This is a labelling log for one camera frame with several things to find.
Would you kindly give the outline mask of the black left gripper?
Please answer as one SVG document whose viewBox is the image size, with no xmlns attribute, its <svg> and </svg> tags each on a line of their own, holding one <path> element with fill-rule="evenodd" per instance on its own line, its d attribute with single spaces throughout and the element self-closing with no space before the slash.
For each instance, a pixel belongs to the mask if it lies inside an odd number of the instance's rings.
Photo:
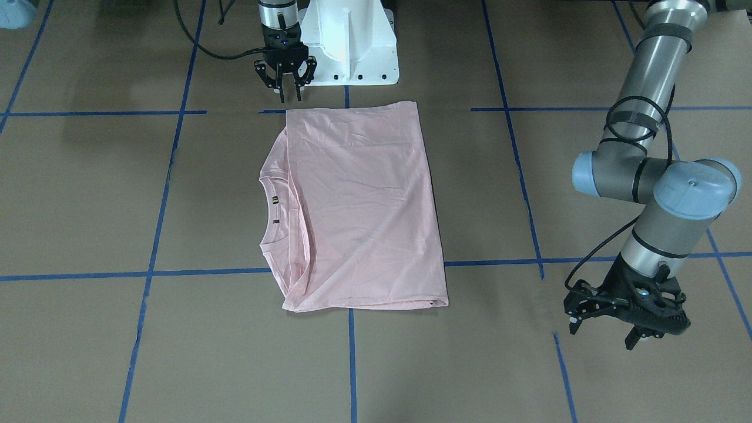
<svg viewBox="0 0 752 423">
<path fill-rule="evenodd" d="M 600 290 L 585 280 L 578 280 L 566 295 L 563 306 L 569 316 L 569 334 L 575 335 L 581 324 L 612 311 L 612 316 L 637 328 L 624 339 L 626 350 L 632 351 L 650 330 L 661 334 L 680 335 L 691 322 L 684 311 L 687 296 L 676 277 L 669 277 L 666 261 L 658 262 L 656 273 L 648 277 L 634 270 L 618 255 L 605 276 Z"/>
</svg>

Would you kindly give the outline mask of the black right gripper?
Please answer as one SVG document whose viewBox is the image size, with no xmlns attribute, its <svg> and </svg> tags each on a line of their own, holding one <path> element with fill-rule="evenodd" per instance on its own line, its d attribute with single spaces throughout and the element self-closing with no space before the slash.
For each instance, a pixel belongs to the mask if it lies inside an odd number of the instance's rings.
<svg viewBox="0 0 752 423">
<path fill-rule="evenodd" d="M 298 101 L 303 99 L 304 88 L 311 83 L 317 69 L 317 60 L 309 56 L 308 46 L 301 42 L 300 25 L 285 29 L 261 27 L 265 41 L 263 59 L 253 62 L 253 69 L 266 88 L 279 94 L 285 103 L 284 72 L 294 71 L 294 88 Z"/>
</svg>

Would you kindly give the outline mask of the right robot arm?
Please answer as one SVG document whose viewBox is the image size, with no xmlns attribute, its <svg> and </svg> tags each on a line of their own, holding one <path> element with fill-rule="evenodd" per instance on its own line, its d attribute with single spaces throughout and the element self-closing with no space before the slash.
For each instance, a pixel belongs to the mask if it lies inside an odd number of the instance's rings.
<svg viewBox="0 0 752 423">
<path fill-rule="evenodd" d="M 292 72 L 274 56 L 282 51 L 300 51 L 301 43 L 294 1 L 260 1 L 251 16 L 251 32 L 264 45 L 231 54 L 209 50 L 199 41 L 198 8 L 202 1 L 61 1 L 53 7 L 53 28 L 42 45 L 42 68 L 36 78 L 39 89 L 67 88 L 83 93 L 101 83 L 99 98 L 122 98 L 143 89 L 148 97 L 177 80 L 177 65 L 193 52 L 217 60 L 237 60 L 261 54 L 266 66 L 276 72 L 268 88 Z"/>
</svg>

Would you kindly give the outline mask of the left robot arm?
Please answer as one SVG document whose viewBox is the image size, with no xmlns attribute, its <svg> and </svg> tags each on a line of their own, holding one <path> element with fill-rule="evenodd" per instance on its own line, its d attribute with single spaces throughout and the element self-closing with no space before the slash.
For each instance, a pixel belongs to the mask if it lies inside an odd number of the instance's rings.
<svg viewBox="0 0 752 423">
<path fill-rule="evenodd" d="M 675 83 L 694 36 L 712 14 L 750 9 L 749 1 L 652 1 L 643 19 L 617 102 L 607 111 L 596 150 L 578 155 L 575 190 L 642 204 L 616 231 L 626 241 L 598 287 L 564 282 L 569 332 L 590 318 L 609 316 L 632 325 L 628 350 L 648 337 L 680 335 L 690 326 L 687 299 L 677 281 L 701 236 L 739 195 L 743 179 L 731 161 L 675 160 L 669 121 Z"/>
</svg>

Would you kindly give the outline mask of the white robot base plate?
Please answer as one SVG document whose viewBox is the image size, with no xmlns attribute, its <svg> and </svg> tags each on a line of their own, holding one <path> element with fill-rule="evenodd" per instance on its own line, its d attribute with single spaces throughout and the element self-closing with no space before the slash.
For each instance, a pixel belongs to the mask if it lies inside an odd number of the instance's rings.
<svg viewBox="0 0 752 423">
<path fill-rule="evenodd" d="M 309 1 L 301 41 L 317 61 L 313 86 L 383 86 L 400 80 L 392 1 Z"/>
</svg>

